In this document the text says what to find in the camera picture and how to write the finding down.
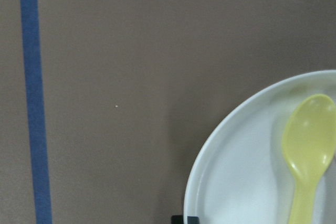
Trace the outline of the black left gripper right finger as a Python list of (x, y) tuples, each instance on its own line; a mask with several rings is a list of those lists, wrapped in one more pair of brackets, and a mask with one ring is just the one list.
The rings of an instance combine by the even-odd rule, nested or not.
[(197, 216), (187, 216), (187, 224), (200, 224), (199, 217)]

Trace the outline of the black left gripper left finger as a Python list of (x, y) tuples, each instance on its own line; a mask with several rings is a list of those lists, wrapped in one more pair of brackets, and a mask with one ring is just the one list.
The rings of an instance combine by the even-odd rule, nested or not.
[(171, 224), (183, 224), (183, 216), (182, 215), (172, 215)]

